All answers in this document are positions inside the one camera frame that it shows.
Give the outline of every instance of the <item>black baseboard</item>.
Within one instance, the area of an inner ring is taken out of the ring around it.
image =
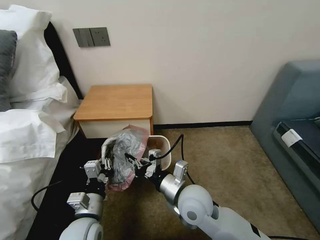
[[[252,121],[213,122],[213,123],[178,123],[178,124],[155,124],[154,130],[176,128],[203,128],[203,127],[226,127],[226,126],[249,126]]]

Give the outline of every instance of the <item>power outlet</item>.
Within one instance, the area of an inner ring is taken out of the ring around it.
[[[94,46],[110,46],[109,35],[106,27],[90,28]]]

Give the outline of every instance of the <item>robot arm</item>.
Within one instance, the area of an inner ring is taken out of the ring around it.
[[[185,184],[188,163],[181,160],[175,165],[173,175],[161,171],[160,150],[149,151],[149,159],[140,162],[128,154],[136,176],[149,179],[161,192],[168,207],[191,229],[200,228],[214,240],[270,240],[254,225],[230,208],[220,207],[212,201],[209,192],[199,185]],[[89,161],[84,169],[88,176],[88,193],[71,193],[67,203],[75,209],[78,218],[61,234],[60,240],[100,240],[103,238],[99,220],[102,215],[104,185],[112,174],[110,165],[101,160]]]
[[[176,163],[173,175],[155,170],[148,177],[185,226],[198,227],[215,240],[270,240],[232,209],[215,204],[203,187],[185,186],[187,169],[188,163],[181,160]]]

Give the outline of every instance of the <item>wall switch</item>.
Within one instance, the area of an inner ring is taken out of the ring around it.
[[[110,46],[107,28],[90,28],[94,46]]]
[[[110,46],[108,31],[103,28],[73,29],[79,47]]]

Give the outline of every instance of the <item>clear plastic bag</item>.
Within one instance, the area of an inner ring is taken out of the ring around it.
[[[133,125],[116,132],[101,146],[101,158],[112,159],[114,174],[109,178],[106,188],[114,191],[127,189],[135,177],[134,167],[125,153],[140,161],[148,141],[148,131]]]

